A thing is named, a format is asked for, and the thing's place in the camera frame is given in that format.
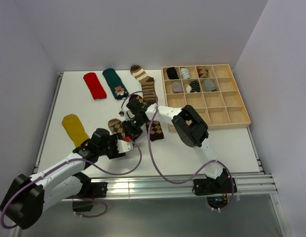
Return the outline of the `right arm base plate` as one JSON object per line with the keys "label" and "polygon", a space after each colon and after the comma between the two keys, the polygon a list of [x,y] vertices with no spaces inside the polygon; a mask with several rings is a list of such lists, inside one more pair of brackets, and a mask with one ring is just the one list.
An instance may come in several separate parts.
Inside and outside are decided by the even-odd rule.
{"label": "right arm base plate", "polygon": [[222,184],[211,178],[202,178],[193,180],[192,192],[196,196],[223,195],[225,193],[236,193],[237,187],[234,178],[232,182],[230,179],[227,179]]}

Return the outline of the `light brown argyle sock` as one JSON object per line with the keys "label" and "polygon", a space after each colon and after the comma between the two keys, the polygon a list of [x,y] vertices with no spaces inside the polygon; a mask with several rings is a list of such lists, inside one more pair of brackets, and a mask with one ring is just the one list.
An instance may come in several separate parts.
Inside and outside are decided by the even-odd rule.
{"label": "light brown argyle sock", "polygon": [[115,134],[118,136],[119,139],[125,140],[126,134],[124,126],[121,122],[121,120],[114,118],[108,121],[108,128],[112,132],[112,134]]}

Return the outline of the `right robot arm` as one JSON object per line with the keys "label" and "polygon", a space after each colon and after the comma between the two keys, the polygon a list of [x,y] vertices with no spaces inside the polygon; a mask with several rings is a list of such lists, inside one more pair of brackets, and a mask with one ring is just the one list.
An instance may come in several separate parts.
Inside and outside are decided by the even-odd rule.
{"label": "right robot arm", "polygon": [[235,189],[231,172],[217,159],[216,153],[210,148],[207,123],[191,105],[186,105],[183,108],[160,106],[157,102],[153,103],[139,100],[137,94],[129,95],[127,99],[126,107],[131,111],[134,117],[129,121],[124,121],[123,126],[125,131],[132,138],[138,138],[140,136],[142,131],[141,126],[147,122],[149,123],[148,137],[150,138],[153,122],[154,120],[158,120],[173,125],[179,138],[186,146],[198,148],[205,152],[207,157],[211,158],[187,180],[180,182],[172,181],[159,170],[153,157],[151,140],[148,140],[151,161],[161,178],[174,185],[184,184],[194,179],[202,169],[210,166],[213,174],[206,177],[206,186],[208,186],[210,190],[218,193],[228,184],[231,185],[232,190]]}

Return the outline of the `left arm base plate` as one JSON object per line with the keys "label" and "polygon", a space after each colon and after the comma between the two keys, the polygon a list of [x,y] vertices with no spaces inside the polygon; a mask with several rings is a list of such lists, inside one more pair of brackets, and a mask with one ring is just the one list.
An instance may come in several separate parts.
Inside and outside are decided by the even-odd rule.
{"label": "left arm base plate", "polygon": [[107,182],[83,184],[78,195],[82,198],[105,198],[108,190],[107,186]]}

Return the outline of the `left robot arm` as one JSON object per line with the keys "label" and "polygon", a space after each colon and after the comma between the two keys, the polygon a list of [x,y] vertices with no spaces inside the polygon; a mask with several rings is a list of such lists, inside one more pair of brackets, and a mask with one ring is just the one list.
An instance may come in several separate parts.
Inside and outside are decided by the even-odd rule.
{"label": "left robot arm", "polygon": [[62,161],[37,174],[21,174],[13,180],[0,205],[1,225],[9,228],[4,223],[4,217],[8,217],[15,226],[27,229],[45,210],[65,198],[92,201],[96,190],[83,171],[94,166],[101,156],[119,158],[132,149],[132,143],[121,135],[96,129],[90,139],[83,141]]}

